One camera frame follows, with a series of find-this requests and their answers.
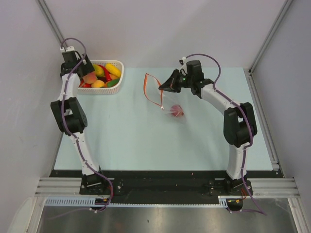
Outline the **clear zip bag orange zipper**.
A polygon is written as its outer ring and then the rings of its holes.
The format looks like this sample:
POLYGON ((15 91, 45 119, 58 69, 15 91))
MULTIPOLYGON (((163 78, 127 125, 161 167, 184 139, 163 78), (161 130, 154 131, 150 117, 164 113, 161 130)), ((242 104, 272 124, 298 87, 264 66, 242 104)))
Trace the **clear zip bag orange zipper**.
POLYGON ((145 73, 143 93, 147 99, 147 109, 151 112, 151 115, 157 118, 160 122, 170 124, 186 124, 187 121, 185 113, 182 117, 173 117, 170 114, 170 108, 173 105, 179 104, 181 106, 179 99, 175 97, 173 93, 160 91, 158 89, 160 85, 161 82, 157 77, 145 73))

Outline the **red chili pepper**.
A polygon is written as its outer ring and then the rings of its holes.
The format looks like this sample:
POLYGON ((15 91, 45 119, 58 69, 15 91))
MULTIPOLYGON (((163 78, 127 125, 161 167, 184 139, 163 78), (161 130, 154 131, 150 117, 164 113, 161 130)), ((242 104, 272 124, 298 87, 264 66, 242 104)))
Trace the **red chili pepper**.
POLYGON ((98 66, 99 66, 99 71, 97 72, 98 79, 105 83, 112 80, 110 77, 110 73, 106 70, 106 68, 102 65, 98 66))

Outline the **red apple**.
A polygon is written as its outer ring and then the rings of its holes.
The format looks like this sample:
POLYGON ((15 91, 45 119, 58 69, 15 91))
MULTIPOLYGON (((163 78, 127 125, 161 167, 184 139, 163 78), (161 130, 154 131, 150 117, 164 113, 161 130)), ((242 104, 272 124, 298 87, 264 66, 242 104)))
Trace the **red apple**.
POLYGON ((184 112, 182 107, 179 104, 175 104, 170 108, 170 114, 173 117, 182 117, 184 116, 184 112))

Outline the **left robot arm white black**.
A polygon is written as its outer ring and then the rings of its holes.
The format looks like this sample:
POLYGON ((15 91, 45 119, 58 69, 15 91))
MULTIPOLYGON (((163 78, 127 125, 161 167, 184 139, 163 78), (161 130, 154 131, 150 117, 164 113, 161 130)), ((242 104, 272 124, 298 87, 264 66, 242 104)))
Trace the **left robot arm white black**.
POLYGON ((84 130, 87 117, 78 99, 78 88, 82 77, 94 71, 84 53, 80 55, 73 47, 61 49, 64 62, 61 65, 62 87, 56 101, 50 103, 57 126, 72 141, 79 156, 82 175, 87 177, 99 173, 100 166, 91 156, 84 130))

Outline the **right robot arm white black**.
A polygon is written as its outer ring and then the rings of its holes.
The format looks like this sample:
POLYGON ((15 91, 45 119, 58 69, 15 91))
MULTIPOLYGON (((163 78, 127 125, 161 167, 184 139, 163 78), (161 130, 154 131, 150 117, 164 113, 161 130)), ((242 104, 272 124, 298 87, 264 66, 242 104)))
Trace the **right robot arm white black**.
POLYGON ((242 188, 239 180, 246 180, 246 151, 258 132, 252 104, 236 103, 217 89, 215 81, 204 77, 199 60, 189 61, 175 69, 159 86, 160 91, 172 93, 179 93, 182 88, 189 88, 192 94, 209 102, 223 115, 223 133, 229 144, 226 173, 230 178, 224 182, 224 189, 230 195, 237 194, 242 188))

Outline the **yellow green mango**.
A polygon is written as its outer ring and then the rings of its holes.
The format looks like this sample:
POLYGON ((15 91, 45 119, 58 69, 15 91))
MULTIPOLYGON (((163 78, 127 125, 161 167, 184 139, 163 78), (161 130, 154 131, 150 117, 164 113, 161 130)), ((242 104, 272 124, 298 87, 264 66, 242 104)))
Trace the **yellow green mango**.
POLYGON ((97 64, 93 64, 93 68, 95 70, 95 75, 98 77, 104 77, 104 69, 97 64))

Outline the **red tomato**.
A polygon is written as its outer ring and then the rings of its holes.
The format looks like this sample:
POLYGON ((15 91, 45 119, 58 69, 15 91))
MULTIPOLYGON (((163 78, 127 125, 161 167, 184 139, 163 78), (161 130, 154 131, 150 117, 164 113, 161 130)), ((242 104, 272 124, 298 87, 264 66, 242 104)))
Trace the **red tomato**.
POLYGON ((91 88, 91 84, 80 82, 79 88, 91 88))

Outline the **yellow orange fruit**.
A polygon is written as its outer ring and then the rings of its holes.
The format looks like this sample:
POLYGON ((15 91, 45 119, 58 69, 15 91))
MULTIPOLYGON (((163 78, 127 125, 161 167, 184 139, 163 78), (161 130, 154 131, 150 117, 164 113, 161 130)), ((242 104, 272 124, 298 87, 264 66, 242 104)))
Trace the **yellow orange fruit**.
POLYGON ((96 80, 94 83, 91 84, 92 88, 104 88, 105 87, 105 82, 101 80, 96 80))

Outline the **yellow corn cob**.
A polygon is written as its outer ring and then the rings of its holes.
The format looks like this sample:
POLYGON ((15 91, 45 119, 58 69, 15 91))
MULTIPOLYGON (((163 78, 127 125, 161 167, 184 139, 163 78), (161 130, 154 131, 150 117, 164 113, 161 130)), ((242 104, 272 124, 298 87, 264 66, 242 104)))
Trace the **yellow corn cob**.
POLYGON ((115 75, 116 77, 120 78, 121 77, 121 71, 116 68, 115 66, 113 66, 112 64, 110 63, 107 63, 105 65, 105 68, 107 69, 107 71, 113 75, 115 75))

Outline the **white plastic basket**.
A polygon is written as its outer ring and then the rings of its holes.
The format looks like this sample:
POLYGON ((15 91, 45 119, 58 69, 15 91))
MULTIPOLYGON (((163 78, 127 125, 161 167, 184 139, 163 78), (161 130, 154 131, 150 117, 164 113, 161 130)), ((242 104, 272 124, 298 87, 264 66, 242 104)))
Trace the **white plastic basket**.
POLYGON ((124 75, 124 65, 121 61, 118 60, 90 60, 91 63, 96 65, 106 65, 111 64, 114 67, 118 68, 121 71, 121 77, 117 84, 112 87, 103 87, 103 88, 78 88, 78 94, 88 94, 88 95, 113 95, 117 94, 121 88, 121 83, 123 81, 124 75))

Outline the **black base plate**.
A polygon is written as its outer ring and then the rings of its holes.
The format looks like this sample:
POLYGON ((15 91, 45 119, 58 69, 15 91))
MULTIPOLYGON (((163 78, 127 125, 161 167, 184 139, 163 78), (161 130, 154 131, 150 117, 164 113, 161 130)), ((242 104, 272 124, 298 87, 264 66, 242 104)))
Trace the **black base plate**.
POLYGON ((233 181, 220 171, 104 171, 82 176, 81 195, 112 195, 112 204, 216 204, 219 196, 243 199, 253 193, 249 180, 233 181))

